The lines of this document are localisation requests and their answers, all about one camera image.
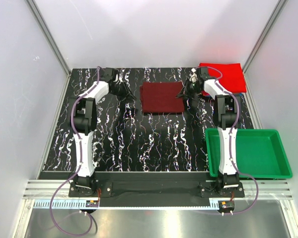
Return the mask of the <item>dark red t-shirt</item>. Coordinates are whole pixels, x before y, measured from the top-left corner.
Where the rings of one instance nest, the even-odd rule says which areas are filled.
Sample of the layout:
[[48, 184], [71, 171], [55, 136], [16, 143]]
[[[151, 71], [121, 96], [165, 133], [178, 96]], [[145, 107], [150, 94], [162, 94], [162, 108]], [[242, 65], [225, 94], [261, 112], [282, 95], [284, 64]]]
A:
[[140, 87], [140, 100], [144, 114], [180, 114], [184, 112], [181, 82], [144, 82]]

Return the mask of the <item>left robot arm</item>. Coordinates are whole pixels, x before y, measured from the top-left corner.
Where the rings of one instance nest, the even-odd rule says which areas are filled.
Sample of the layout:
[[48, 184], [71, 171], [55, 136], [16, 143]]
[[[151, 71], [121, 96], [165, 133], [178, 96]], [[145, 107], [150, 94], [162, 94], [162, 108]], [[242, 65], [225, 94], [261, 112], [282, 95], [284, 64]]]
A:
[[73, 132], [76, 169], [70, 177], [71, 189], [93, 196], [100, 189], [94, 176], [92, 140], [97, 126], [97, 103], [106, 95], [112, 94], [120, 101], [134, 100], [129, 86], [120, 78], [116, 68], [97, 68], [96, 80], [78, 96], [70, 100], [69, 126]]

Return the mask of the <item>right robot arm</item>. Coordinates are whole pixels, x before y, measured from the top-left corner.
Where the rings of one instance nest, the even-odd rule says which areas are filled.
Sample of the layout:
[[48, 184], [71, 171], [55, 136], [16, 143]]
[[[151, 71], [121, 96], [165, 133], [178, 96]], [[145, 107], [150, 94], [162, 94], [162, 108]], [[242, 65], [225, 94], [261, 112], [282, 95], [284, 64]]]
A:
[[210, 66], [191, 69], [190, 78], [176, 96], [193, 99], [206, 92], [214, 100], [213, 123], [220, 137], [220, 165], [214, 190], [220, 196], [231, 196], [239, 186], [236, 164], [236, 136], [240, 119], [240, 97], [226, 89], [220, 79], [223, 74]]

